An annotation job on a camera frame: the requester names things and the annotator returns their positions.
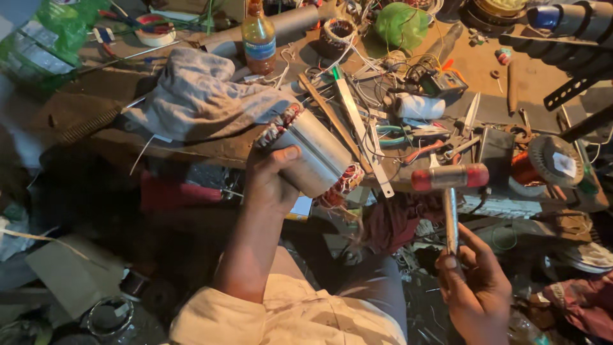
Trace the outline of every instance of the green plastic bag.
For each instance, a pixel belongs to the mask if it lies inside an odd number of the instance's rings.
[[[78,51],[108,0],[62,5],[42,0],[30,20],[0,42],[0,70],[38,96],[53,93],[81,66]]]
[[[429,21],[428,15],[422,11],[404,2],[392,2],[379,13],[375,31],[388,44],[411,50],[421,44],[428,32]]]

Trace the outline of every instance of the grey trousers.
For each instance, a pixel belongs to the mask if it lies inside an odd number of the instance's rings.
[[[292,256],[281,246],[276,249],[270,272],[305,279]],[[335,295],[372,303],[393,317],[407,338],[405,293],[398,265],[390,255],[377,254],[360,262]]]

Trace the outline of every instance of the workbench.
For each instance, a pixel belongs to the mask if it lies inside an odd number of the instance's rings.
[[[443,23],[439,23],[439,25],[443,35],[451,27]],[[178,38],[197,42],[199,35],[203,35],[203,33],[179,32]],[[494,51],[501,48],[498,41],[493,39],[489,43],[470,47],[468,36],[468,30],[465,28],[455,43],[455,48],[449,58],[454,60],[452,67],[462,73],[469,89],[457,102],[447,107],[444,116],[450,119],[465,116],[475,93],[481,92],[477,120],[506,124],[523,123],[518,114],[513,117],[508,115],[506,105],[507,67],[501,66],[494,56]],[[305,37],[292,44],[292,49],[296,52],[296,60],[291,61],[284,83],[297,80],[299,73],[310,66],[317,65],[318,54],[313,45],[318,37],[319,30],[309,31]],[[413,53],[415,55],[424,53],[438,38],[437,29],[431,28],[423,43]],[[167,56],[174,47],[179,46],[189,47],[189,44],[180,43],[173,47],[158,50],[151,55]],[[387,52],[386,45],[374,32],[361,39],[356,46],[359,51],[363,52],[364,56],[368,54],[368,56],[374,58],[382,57]],[[146,47],[139,43],[136,38],[126,36],[125,41],[117,43],[113,49],[119,56],[127,56],[145,50]],[[282,49],[282,47],[277,49],[276,72],[279,73],[286,65],[280,57]],[[524,53],[513,52],[512,55],[519,66],[517,69],[519,107],[525,108],[530,114],[531,127],[533,130],[541,130],[546,133],[559,133],[560,129],[556,122],[555,112],[545,110],[543,97],[568,81],[568,77],[556,67],[548,66],[540,60],[531,59]],[[84,47],[82,56],[89,60],[91,65],[105,61],[104,58],[100,57],[100,51],[96,43]],[[417,60],[418,58],[412,60],[411,63],[416,63]],[[165,63],[165,60],[159,60],[157,66],[135,67],[120,62],[113,65],[112,68],[105,68],[80,76],[74,82],[63,86],[59,92],[51,97],[32,122],[32,129],[59,133],[71,125],[85,121],[102,111],[131,102],[155,86],[154,70],[163,66],[163,63]],[[241,72],[240,68],[243,66],[240,65],[240,60],[236,60],[235,63],[238,65],[237,73]],[[363,65],[363,61],[353,55],[341,67],[344,71],[353,73]],[[492,70],[497,70],[501,75],[502,93],[497,81],[490,76]],[[579,98],[570,100],[565,106],[571,123],[577,123],[585,118],[586,114]],[[345,114],[339,115],[341,118],[346,118]],[[50,128],[50,117],[53,117],[53,128]],[[231,138],[213,141],[166,143],[153,140],[144,155],[173,160],[206,162],[231,168],[244,168],[251,143],[262,132],[262,128],[262,126],[253,126]],[[151,136],[152,134],[144,128],[135,127],[133,123],[120,117],[111,128],[94,134],[89,139],[89,143],[106,159],[127,172]],[[411,150],[413,149],[410,146],[404,144],[392,149],[385,149],[384,153],[402,156],[410,153]],[[415,169],[427,168],[430,165],[430,160],[427,155],[424,155],[410,166],[402,167],[397,160],[383,158],[382,165],[392,182],[394,190],[410,192],[412,190],[411,173]],[[364,183],[375,186],[376,179],[369,176]]]

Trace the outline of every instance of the red hammer head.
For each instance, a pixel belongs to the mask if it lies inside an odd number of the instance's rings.
[[[490,173],[483,163],[437,166],[415,170],[411,175],[415,190],[480,187],[489,179]]]

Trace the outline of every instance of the hammer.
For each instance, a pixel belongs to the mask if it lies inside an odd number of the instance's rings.
[[[481,187],[490,174],[483,163],[434,166],[415,170],[411,183],[415,190],[443,190],[443,209],[447,230],[447,253],[456,255],[458,249],[458,214],[455,201],[456,187]]]

